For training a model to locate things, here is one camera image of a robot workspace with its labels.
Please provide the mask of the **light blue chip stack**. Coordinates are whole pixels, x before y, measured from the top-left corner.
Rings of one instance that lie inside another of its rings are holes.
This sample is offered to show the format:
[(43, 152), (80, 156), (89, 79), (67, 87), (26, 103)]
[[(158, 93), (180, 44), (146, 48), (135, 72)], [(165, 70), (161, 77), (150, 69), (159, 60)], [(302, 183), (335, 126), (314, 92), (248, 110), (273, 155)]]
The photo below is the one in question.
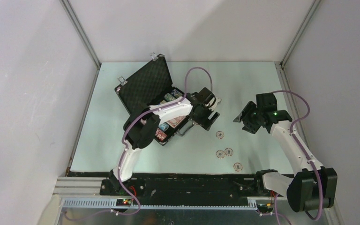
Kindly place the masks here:
[(162, 131), (166, 131), (169, 127), (170, 126), (166, 122), (164, 122), (158, 126), (158, 128), (161, 129)]

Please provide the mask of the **white red chip stack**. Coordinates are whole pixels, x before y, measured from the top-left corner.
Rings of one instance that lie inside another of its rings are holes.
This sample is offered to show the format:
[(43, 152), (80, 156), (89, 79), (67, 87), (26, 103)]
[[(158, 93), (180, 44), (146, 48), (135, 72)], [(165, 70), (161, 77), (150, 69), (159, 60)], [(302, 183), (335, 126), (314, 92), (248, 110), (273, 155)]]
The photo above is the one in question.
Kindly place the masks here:
[[(223, 139), (224, 138), (224, 132), (223, 131), (217, 131), (216, 132), (216, 137), (218, 139)], [(219, 158), (219, 159), (223, 159), (225, 157), (232, 157), (234, 154), (234, 151), (232, 148), (230, 147), (227, 147), (225, 148), (224, 150), (217, 150), (216, 151), (216, 157)], [(234, 171), (236, 172), (241, 172), (243, 170), (243, 165), (242, 163), (238, 162), (238, 161), (235, 161), (234, 164), (233, 164), (233, 169)]]

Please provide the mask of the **black poker set case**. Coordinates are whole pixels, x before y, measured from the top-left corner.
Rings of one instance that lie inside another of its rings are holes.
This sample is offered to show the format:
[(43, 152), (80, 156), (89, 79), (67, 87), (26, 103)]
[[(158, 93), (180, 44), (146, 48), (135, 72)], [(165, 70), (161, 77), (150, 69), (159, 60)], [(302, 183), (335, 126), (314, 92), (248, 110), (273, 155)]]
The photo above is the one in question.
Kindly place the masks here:
[(184, 94), (184, 91), (174, 86), (163, 54), (157, 55), (156, 58), (137, 70), (126, 79), (125, 84), (118, 85), (115, 92), (130, 118), (130, 121), (125, 123), (124, 130), (143, 110), (147, 109), (147, 106), (165, 103), (164, 95), (171, 93), (173, 89)]

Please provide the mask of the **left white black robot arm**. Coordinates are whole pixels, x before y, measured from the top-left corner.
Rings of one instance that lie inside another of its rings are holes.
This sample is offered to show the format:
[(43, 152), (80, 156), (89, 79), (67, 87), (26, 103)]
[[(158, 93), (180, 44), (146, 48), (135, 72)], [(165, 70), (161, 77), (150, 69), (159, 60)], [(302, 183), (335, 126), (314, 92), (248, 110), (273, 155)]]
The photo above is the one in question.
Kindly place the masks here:
[(164, 104), (143, 106), (131, 114), (124, 124), (121, 140), (124, 150), (118, 166), (112, 170), (116, 179), (113, 180), (111, 189), (118, 195), (129, 191), (128, 180), (132, 177), (141, 150), (152, 143), (159, 125), (185, 116), (209, 131), (220, 115), (215, 112), (220, 103), (220, 97), (203, 88), (199, 92), (185, 93), (182, 97)]

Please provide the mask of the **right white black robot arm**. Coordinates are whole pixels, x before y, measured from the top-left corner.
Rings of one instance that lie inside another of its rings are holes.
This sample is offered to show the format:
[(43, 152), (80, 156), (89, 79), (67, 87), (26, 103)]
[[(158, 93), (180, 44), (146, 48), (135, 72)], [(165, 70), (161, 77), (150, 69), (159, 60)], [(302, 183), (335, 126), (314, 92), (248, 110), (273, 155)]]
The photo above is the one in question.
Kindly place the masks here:
[(336, 171), (326, 168), (302, 141), (289, 112), (278, 109), (275, 92), (257, 94), (256, 101), (248, 102), (234, 122), (242, 123), (242, 129), (251, 134), (266, 129), (279, 143), (293, 171), (293, 178), (275, 170), (257, 172), (254, 190), (258, 195), (274, 191), (286, 197), (295, 212), (316, 210), (320, 214), (334, 206)]

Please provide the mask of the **red playing card deck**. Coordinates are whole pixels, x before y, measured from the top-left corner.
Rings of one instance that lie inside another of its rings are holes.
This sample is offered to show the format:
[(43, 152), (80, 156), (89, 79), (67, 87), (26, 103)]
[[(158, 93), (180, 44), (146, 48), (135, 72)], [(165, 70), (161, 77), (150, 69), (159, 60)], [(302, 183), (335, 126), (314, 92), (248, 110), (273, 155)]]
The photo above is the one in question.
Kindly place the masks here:
[(166, 123), (170, 127), (176, 128), (185, 118), (186, 118), (185, 116), (179, 116), (179, 117), (168, 120)]

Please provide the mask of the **blue white chip stack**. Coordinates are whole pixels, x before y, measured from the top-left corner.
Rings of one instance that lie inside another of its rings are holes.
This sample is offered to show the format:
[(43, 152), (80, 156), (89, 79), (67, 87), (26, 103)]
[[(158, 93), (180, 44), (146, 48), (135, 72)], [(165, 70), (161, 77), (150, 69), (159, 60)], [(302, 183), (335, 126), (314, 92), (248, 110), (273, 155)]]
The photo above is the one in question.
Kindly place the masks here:
[(171, 95), (174, 96), (175, 98), (181, 98), (181, 97), (183, 97), (184, 94), (177, 89), (173, 89), (171, 91)]

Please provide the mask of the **red white chip row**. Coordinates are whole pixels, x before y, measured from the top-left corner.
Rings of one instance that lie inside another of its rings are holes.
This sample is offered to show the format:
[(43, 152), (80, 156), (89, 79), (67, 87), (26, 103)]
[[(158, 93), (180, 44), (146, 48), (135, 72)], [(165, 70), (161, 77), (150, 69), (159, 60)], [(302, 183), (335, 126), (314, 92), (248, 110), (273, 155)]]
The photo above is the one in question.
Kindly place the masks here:
[(167, 134), (162, 131), (161, 129), (157, 129), (156, 133), (155, 133), (155, 137), (160, 141), (160, 142), (164, 142), (164, 140), (167, 138)]

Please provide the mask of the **green poker chip stack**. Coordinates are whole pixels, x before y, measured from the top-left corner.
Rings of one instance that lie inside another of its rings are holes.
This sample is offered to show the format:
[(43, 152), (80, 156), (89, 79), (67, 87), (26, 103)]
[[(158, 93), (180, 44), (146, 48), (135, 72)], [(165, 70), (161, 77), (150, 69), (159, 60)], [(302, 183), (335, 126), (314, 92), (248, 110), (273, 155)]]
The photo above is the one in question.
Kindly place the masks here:
[(175, 101), (177, 98), (175, 97), (175, 96), (173, 96), (172, 94), (170, 94), (170, 93), (166, 93), (165, 95), (164, 95), (164, 100), (166, 101), (166, 102), (171, 102), (171, 101)]

